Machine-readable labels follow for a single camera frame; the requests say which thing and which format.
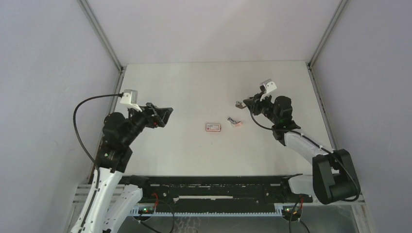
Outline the pink white stapler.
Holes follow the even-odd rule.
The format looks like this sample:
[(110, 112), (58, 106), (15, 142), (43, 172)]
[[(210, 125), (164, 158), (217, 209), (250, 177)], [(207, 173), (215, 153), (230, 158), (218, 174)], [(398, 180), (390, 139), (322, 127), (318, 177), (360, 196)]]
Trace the pink white stapler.
[(239, 127), (239, 126), (242, 125), (242, 122), (241, 122), (241, 121), (234, 120), (234, 119), (231, 118), (231, 117), (228, 117), (226, 120), (230, 123), (230, 125), (231, 125), (232, 127)]

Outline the red white staple box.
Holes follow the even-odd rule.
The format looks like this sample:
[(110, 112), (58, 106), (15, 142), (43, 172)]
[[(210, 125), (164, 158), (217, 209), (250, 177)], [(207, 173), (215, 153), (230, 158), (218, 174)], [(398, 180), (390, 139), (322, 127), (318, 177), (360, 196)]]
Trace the red white staple box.
[(221, 124), (219, 123), (207, 123), (206, 131), (207, 132), (220, 132), (222, 129)]

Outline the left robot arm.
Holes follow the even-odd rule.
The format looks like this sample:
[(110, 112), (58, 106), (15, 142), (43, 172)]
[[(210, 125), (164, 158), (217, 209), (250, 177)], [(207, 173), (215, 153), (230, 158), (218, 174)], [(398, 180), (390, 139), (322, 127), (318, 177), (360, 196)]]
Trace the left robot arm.
[(140, 110), (129, 108), (128, 117), (120, 112), (105, 117), (93, 188), (70, 230), (72, 233), (116, 233), (132, 208), (139, 201), (147, 202), (151, 198), (148, 178), (133, 176), (121, 196), (114, 204), (110, 203), (133, 153), (132, 142), (145, 128), (165, 127), (172, 112), (171, 107), (158, 108), (147, 103)]

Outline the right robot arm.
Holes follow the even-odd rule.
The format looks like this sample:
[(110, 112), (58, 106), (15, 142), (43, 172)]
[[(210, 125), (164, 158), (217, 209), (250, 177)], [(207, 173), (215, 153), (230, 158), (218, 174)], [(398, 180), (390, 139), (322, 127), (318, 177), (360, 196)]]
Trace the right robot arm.
[(357, 201), (361, 188), (350, 153), (345, 149), (328, 149), (305, 134), (292, 117), (292, 100), (286, 96), (261, 99), (256, 94), (242, 102), (252, 118), (263, 115), (271, 123), (268, 130), (281, 145), (297, 152), (312, 167), (311, 175), (294, 175), (286, 179), (281, 197), (287, 202), (300, 195), (315, 196), (322, 204)]

